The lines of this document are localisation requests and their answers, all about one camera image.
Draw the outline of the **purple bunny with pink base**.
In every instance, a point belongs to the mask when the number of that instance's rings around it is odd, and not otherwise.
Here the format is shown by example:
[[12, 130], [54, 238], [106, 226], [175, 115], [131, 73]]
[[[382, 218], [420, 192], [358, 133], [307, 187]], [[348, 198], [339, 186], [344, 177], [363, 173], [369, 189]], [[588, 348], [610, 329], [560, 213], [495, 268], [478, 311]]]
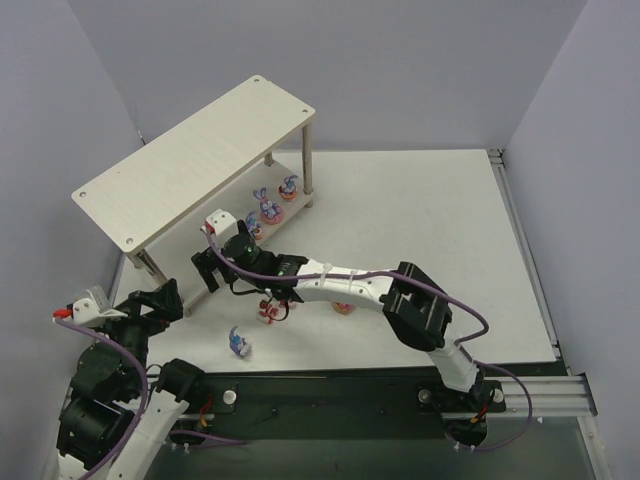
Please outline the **purple bunny with pink base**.
[[257, 219], [257, 212], [251, 211], [245, 217], [245, 225], [254, 240], [261, 240], [264, 236], [262, 224]]

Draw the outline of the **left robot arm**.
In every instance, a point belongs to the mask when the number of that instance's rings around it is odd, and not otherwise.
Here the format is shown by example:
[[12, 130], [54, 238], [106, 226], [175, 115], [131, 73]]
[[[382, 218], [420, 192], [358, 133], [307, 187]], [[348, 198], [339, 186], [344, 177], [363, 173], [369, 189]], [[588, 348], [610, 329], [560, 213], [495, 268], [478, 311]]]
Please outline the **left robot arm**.
[[184, 360], [147, 376], [149, 340], [183, 316], [175, 280], [113, 305], [100, 287], [56, 310], [55, 324], [93, 339], [58, 418], [61, 479], [141, 479], [179, 417], [206, 401], [204, 372]]

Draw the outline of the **purple bunny with blue bow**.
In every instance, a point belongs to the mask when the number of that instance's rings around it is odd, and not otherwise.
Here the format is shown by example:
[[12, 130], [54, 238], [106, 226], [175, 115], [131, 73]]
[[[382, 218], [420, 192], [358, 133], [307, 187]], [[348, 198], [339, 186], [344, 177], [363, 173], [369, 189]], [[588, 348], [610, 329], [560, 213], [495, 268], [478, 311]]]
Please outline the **purple bunny with blue bow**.
[[246, 358], [250, 355], [251, 344], [237, 332], [237, 326], [231, 328], [229, 332], [229, 348], [239, 358]]

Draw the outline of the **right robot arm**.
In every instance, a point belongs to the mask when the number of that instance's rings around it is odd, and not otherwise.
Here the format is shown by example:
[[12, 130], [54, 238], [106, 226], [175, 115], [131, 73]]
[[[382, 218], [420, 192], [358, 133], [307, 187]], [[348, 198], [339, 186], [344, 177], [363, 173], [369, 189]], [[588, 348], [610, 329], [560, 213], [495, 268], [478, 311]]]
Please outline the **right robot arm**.
[[211, 292], [218, 289], [214, 273], [219, 272], [229, 285], [242, 280], [280, 301], [343, 303], [378, 312], [402, 344], [429, 356], [446, 389], [480, 395], [483, 373], [463, 344], [487, 334], [489, 324], [416, 265], [403, 261], [391, 270], [348, 269], [272, 253], [248, 234], [232, 236], [223, 247], [211, 234], [206, 237], [209, 247], [191, 262]]

